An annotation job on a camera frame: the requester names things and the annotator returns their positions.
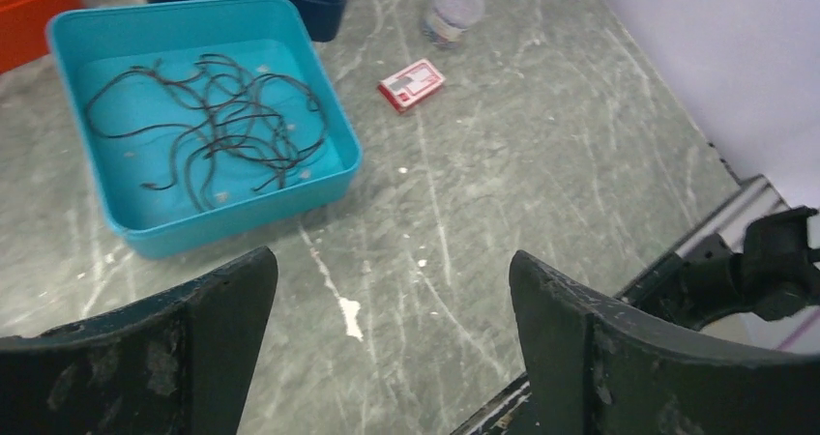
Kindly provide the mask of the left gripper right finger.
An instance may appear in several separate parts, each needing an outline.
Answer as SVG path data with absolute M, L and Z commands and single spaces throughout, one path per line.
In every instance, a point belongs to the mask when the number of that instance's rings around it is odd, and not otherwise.
M 546 434 L 815 434 L 819 359 L 654 317 L 518 251 L 512 306 Z

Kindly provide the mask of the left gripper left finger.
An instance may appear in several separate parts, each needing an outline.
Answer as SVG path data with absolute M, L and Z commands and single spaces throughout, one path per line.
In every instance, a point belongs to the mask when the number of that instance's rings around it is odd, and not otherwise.
M 33 337 L 1 340 L 5 434 L 233 434 L 278 283 L 266 247 Z

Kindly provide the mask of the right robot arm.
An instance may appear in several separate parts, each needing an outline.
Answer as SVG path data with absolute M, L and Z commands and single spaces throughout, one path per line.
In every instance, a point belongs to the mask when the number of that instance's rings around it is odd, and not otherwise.
M 753 221 L 743 249 L 731 250 L 718 234 L 692 254 L 663 256 L 622 294 L 624 303 L 668 323 L 700 331 L 733 314 L 767 322 L 819 304 L 819 250 L 809 244 L 806 206 Z

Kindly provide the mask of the light blue plastic box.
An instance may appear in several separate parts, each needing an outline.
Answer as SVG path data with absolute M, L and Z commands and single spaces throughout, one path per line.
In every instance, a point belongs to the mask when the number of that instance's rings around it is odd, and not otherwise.
M 46 38 L 107 223 L 143 257 L 336 201 L 361 164 L 287 0 L 68 11 Z

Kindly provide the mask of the red white small box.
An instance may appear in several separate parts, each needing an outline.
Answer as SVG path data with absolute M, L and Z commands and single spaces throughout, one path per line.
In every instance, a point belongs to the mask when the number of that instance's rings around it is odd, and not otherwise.
M 446 77 L 426 58 L 383 78 L 377 92 L 398 114 L 403 114 L 440 91 Z

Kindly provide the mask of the clear paperclip container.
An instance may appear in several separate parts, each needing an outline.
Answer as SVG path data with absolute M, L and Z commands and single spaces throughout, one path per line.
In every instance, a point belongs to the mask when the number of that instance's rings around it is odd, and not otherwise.
M 444 49 L 458 46 L 484 16 L 484 0 L 429 0 L 421 19 L 423 34 Z

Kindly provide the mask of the orange plastic box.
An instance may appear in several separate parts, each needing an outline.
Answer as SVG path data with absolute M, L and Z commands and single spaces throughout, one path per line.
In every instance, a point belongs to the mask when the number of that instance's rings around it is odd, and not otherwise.
M 56 15 L 82 9 L 82 0 L 1 0 L 1 72 L 45 56 L 45 27 Z

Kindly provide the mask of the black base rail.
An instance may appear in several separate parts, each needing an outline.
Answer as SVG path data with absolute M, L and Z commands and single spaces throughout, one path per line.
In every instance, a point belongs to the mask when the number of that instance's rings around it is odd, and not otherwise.
M 522 373 L 454 429 L 451 435 L 506 434 L 513 421 L 528 407 L 530 397 L 530 381 L 528 375 Z

